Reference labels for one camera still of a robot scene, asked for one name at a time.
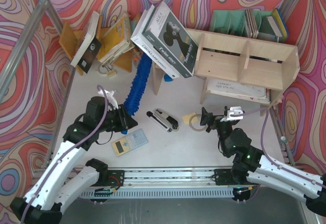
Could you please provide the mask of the blue microfiber duster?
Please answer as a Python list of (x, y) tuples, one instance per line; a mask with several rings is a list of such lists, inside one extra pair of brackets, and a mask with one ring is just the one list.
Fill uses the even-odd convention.
[(140, 101), (145, 92), (148, 77), (151, 71), (152, 60), (144, 53), (141, 56), (137, 67), (137, 72), (132, 81), (129, 94), (124, 101), (126, 110), (126, 127), (122, 133), (126, 134), (128, 129), (137, 125), (137, 122), (131, 117), (139, 110)]

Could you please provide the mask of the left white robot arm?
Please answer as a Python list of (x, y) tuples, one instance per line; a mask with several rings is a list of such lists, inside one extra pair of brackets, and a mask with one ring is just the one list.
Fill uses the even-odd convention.
[(99, 139), (101, 132), (121, 132), (138, 125), (120, 104), (114, 108), (104, 97), (92, 97), (84, 114), (63, 136), (56, 155), (38, 182), (10, 207), (21, 223), (59, 223), (67, 208), (90, 186), (108, 181), (108, 166), (91, 159), (69, 182), (72, 169)]

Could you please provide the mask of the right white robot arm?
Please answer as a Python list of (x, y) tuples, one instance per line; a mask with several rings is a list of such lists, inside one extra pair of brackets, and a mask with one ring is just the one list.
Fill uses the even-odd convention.
[(315, 214), (325, 216), (325, 175), (304, 172), (269, 156), (265, 148), (251, 145), (252, 140), (241, 128), (233, 128), (246, 113), (238, 107), (225, 108), (214, 115), (202, 108), (200, 124), (206, 131), (216, 130), (218, 149), (224, 157), (233, 158), (232, 179), (270, 187), (301, 201)]

